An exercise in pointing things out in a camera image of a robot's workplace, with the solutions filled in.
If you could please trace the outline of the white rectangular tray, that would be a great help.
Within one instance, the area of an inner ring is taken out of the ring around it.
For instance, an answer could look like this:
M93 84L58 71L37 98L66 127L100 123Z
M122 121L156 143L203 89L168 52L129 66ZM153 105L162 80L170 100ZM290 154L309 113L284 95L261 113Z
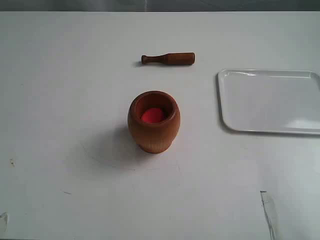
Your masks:
M320 75L314 71L224 69L216 83L229 130L320 134Z

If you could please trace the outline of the brown wooden pestle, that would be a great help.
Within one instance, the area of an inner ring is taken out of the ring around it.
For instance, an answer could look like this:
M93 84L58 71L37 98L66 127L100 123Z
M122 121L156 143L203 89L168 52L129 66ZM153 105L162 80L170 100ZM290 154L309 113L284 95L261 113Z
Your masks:
M195 63L194 52L166 53L157 56L141 56L142 64L164 64L173 66L193 65Z

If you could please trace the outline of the wooden mortar cup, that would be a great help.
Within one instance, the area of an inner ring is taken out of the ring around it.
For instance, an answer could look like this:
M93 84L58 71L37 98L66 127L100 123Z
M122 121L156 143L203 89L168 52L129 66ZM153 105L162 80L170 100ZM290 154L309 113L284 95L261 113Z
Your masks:
M146 123L141 120L150 108L161 108L165 120ZM145 152L158 154L167 150L176 138L181 122L178 104L169 94L162 91L147 91L137 96L131 103L127 124L135 143Z

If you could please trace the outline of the red ball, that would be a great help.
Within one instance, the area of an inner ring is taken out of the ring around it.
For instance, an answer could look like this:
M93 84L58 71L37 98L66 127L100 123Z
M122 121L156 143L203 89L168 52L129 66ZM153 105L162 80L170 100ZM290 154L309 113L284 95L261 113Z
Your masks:
M141 116L141 120L145 123L155 124L165 120L165 112L158 107L152 107L147 109Z

